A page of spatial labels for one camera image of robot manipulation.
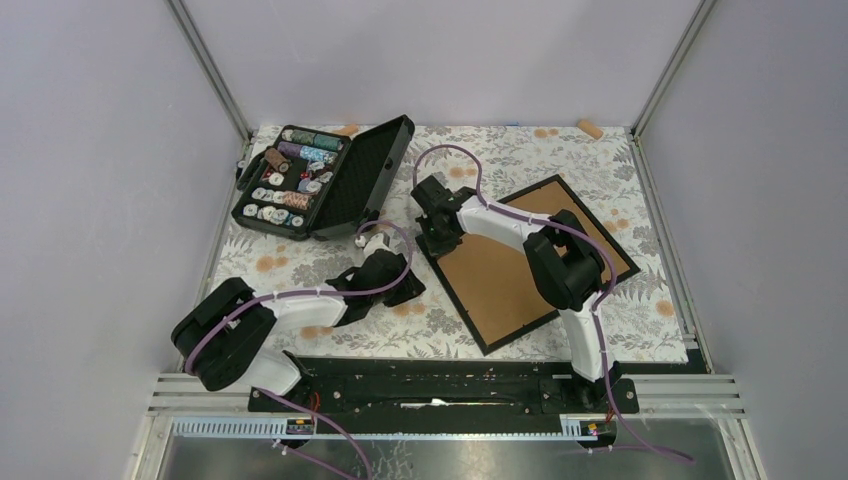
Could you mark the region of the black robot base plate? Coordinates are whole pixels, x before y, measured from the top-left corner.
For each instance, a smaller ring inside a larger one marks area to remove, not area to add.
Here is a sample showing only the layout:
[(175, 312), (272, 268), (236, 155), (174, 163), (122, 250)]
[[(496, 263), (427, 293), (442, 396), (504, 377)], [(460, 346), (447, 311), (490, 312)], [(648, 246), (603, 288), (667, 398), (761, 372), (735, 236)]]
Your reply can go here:
[(624, 363), (612, 392), (587, 385), (567, 362), (300, 360), (306, 375), (286, 399), (350, 425), (474, 431), (538, 428), (556, 417), (603, 420), (618, 407), (628, 420), (703, 419), (720, 394), (703, 365)]

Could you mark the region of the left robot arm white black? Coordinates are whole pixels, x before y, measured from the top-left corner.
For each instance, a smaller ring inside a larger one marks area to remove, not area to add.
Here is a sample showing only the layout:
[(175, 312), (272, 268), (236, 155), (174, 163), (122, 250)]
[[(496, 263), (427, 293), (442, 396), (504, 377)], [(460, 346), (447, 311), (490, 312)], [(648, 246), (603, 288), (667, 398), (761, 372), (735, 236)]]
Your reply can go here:
[(270, 391), (285, 410), (304, 407), (311, 387), (292, 355), (266, 348), (269, 336), (347, 326), (364, 319), (378, 303), (394, 307), (426, 290), (386, 234), (358, 242), (362, 263), (311, 289), (256, 295), (241, 277), (221, 283), (171, 332), (186, 372), (210, 392), (242, 384)]

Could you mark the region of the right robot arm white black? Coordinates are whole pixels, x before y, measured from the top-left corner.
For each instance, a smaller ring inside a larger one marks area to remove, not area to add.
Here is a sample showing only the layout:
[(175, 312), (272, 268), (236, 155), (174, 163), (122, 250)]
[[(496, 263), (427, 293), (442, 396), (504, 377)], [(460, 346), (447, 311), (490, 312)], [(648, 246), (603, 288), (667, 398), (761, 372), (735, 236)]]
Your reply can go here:
[(417, 219), (425, 248), (439, 259), (453, 252), (466, 235), (478, 235), (522, 253), (537, 292), (564, 320), (579, 375), (575, 402), (597, 412), (613, 398), (606, 378), (612, 366), (598, 307), (603, 298), (603, 249), (582, 229), (577, 217), (562, 210), (545, 216), (485, 199), (463, 187), (448, 190), (434, 176), (413, 187), (411, 196), (422, 209)]

